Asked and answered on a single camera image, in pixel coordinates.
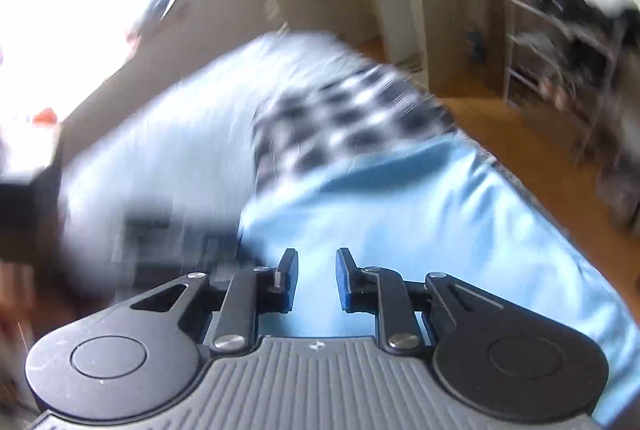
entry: circular cap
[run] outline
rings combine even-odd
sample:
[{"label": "circular cap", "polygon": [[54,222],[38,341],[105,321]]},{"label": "circular cap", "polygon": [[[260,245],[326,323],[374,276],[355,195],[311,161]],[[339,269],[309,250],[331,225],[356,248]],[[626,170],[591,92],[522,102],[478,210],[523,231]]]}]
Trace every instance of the circular cap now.
[{"label": "circular cap", "polygon": [[535,380],[553,374],[562,365],[562,350],[542,338],[511,336],[489,349],[489,361],[501,372]]},{"label": "circular cap", "polygon": [[89,378],[109,380],[132,373],[146,360],[145,347],[124,336],[101,336],[76,347],[71,364]]},{"label": "circular cap", "polygon": [[414,349],[420,344],[420,338],[415,334],[397,333],[389,338],[389,345],[394,349]]},{"label": "circular cap", "polygon": [[244,336],[240,334],[222,334],[215,340],[213,344],[216,349],[232,351],[242,349],[244,347]]}]

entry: checkered fabric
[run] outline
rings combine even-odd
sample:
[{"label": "checkered fabric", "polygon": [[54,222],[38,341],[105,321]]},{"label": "checkered fabric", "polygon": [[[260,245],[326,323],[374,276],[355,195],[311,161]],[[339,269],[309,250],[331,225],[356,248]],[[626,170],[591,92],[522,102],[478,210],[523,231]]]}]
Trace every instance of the checkered fabric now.
[{"label": "checkered fabric", "polygon": [[258,108],[256,188],[455,130],[433,97],[421,96],[393,66],[376,65],[320,88],[287,92]]}]

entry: bed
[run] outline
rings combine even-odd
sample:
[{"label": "bed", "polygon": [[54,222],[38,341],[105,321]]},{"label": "bed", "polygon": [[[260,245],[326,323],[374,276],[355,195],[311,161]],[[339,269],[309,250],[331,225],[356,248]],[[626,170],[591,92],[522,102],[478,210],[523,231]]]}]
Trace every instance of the bed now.
[{"label": "bed", "polygon": [[[388,107],[357,118],[375,123],[374,136],[348,129],[337,136],[324,121],[334,111],[309,130],[302,120],[318,110],[311,106],[287,126],[296,149],[278,148],[273,113],[283,104],[317,104],[319,93],[342,100],[346,88],[363,82],[347,99],[366,101],[367,89],[384,79],[405,87]],[[108,291],[130,280],[117,255],[132,205],[239,226],[242,247],[268,265],[296,248],[294,310],[261,317],[261,333],[373,332],[370,315],[340,310],[339,247],[405,280],[444,271],[596,340],[610,378],[594,418],[611,423],[640,388],[640,333],[626,306],[518,181],[435,100],[416,96],[393,68],[372,65],[323,33],[271,33],[213,61],[65,172],[63,241],[78,283]],[[388,110],[414,110],[415,100],[424,114],[413,127],[398,130],[385,119]],[[354,139],[366,148],[345,143]]]}]

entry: wooden floor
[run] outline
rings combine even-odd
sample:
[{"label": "wooden floor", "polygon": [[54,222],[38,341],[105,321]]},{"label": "wooden floor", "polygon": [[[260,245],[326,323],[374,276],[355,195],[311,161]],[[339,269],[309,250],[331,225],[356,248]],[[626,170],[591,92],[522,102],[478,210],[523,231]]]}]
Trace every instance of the wooden floor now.
[{"label": "wooden floor", "polygon": [[[359,46],[383,62],[380,41]],[[543,134],[474,78],[451,86],[441,101],[457,123],[511,170],[568,230],[585,257],[618,290],[640,323],[640,240],[609,221],[595,190],[596,165],[574,165],[566,147]]]}]

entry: light blue fabric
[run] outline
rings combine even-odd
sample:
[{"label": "light blue fabric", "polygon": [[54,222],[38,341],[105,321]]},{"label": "light blue fabric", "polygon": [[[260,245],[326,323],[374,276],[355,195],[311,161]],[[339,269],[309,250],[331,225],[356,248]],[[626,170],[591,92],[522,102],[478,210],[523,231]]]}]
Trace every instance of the light blue fabric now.
[{"label": "light blue fabric", "polygon": [[274,265],[296,248],[293,311],[262,317],[260,331],[289,336],[373,334],[373,317],[340,310],[335,251],[359,266],[420,281],[444,271],[589,335],[609,360],[594,412],[606,425],[640,386],[640,333],[613,288],[474,148],[453,135],[394,153],[361,156],[254,198],[243,244]]}]

